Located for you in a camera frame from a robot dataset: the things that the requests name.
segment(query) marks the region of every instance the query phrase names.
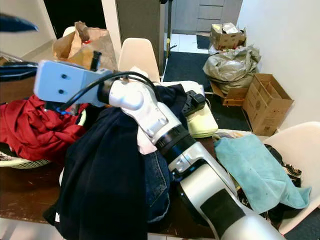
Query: white basket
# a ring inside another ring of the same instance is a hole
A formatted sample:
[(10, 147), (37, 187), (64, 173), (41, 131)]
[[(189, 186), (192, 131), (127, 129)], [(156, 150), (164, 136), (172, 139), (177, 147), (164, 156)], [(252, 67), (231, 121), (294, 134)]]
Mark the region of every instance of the white basket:
[[(81, 119), (78, 125), (83, 126), (87, 118), (86, 110), (83, 110), (81, 114)], [(9, 156), (0, 151), (0, 167), (10, 167), (14, 169), (34, 169), (49, 163), (51, 163), (51, 161), (45, 159), (30, 161), (21, 157)]]

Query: wooden table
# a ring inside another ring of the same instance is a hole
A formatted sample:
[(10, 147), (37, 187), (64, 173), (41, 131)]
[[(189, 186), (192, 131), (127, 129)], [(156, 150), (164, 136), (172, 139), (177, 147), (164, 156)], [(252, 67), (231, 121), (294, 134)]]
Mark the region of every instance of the wooden table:
[[(211, 137), (197, 139), (214, 156)], [(61, 166), (54, 163), (34, 168), (0, 167), (0, 218), (47, 223), (43, 212), (58, 199)], [(148, 232), (182, 238), (213, 238), (209, 227), (195, 224), (176, 191), (161, 221), (150, 224)]]

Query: cardboard box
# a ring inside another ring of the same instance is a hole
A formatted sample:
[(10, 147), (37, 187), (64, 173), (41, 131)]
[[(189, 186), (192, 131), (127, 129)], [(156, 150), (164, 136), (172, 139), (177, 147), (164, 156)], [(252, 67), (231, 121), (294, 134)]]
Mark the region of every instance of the cardboard box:
[(238, 46), (241, 36), (240, 32), (223, 33), (223, 24), (212, 24), (210, 31), (210, 41), (217, 50), (235, 49)]
[(256, 73), (243, 109), (255, 134), (272, 136), (293, 102), (272, 74)]
[(212, 92), (215, 95), (218, 95), (222, 98), (222, 105), (224, 106), (242, 106), (246, 95), (248, 88), (231, 88), (227, 95), (225, 95), (217, 85), (215, 85), (212, 81), (210, 81)]

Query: brown paper bag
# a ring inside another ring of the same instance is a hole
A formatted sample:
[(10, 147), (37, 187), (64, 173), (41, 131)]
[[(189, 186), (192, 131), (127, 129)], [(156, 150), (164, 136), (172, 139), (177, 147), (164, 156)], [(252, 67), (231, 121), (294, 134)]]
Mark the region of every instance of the brown paper bag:
[(90, 69), (94, 51), (101, 52), (100, 68), (111, 71), (117, 70), (117, 62), (109, 31), (88, 27), (89, 44), (82, 44), (79, 32), (70, 33), (59, 38), (52, 45), (53, 55), (60, 61), (66, 61)]

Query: gray cabinet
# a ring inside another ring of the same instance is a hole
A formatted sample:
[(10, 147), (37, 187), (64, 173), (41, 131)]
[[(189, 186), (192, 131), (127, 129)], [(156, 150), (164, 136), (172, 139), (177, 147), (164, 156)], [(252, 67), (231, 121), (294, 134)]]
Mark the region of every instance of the gray cabinet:
[(173, 0), (172, 32), (209, 32), (212, 24), (237, 24), (242, 0)]

